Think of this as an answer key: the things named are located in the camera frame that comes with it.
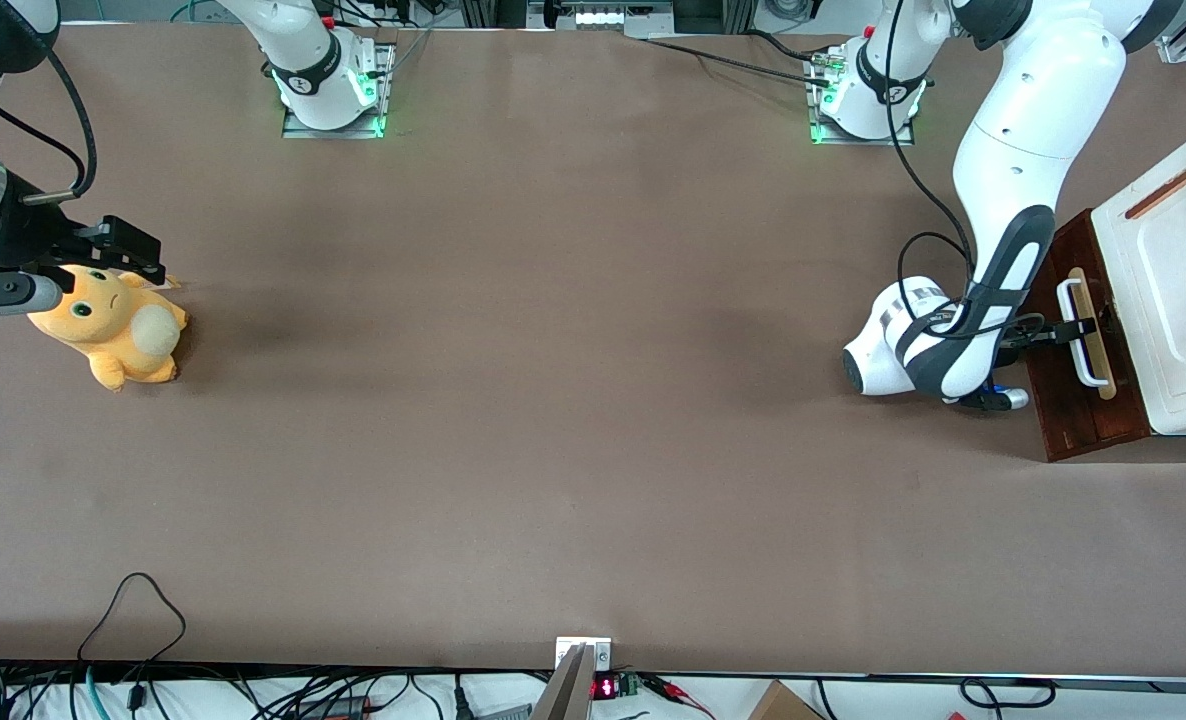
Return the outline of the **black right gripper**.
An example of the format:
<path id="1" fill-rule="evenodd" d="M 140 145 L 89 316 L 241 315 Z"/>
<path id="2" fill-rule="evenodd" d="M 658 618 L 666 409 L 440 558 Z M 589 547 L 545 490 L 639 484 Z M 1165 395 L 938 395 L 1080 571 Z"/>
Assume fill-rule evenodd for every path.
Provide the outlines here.
<path id="1" fill-rule="evenodd" d="M 103 217 L 103 261 L 94 247 L 77 236 L 82 228 L 68 219 L 57 205 L 28 206 L 23 196 L 36 192 L 34 184 L 8 172 L 0 179 L 0 272 L 32 272 L 52 266 L 52 281 L 62 293 L 74 293 L 82 266 L 130 272 L 151 286 L 167 283 L 160 260 L 162 243 L 127 219 Z"/>

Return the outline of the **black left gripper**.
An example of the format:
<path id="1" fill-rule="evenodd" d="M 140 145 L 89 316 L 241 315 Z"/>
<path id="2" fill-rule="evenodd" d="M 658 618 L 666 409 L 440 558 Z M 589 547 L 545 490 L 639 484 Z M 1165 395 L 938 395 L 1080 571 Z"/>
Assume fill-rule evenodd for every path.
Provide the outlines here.
<path id="1" fill-rule="evenodd" d="M 1045 334 L 1047 327 L 1046 316 L 1018 316 L 1006 324 L 1003 333 L 1000 334 L 999 352 L 1019 352 L 1033 343 L 1037 348 L 1059 346 L 1061 342 L 1082 340 L 1088 334 L 1097 333 L 1097 323 L 1093 318 L 1051 324 L 1051 334 Z"/>

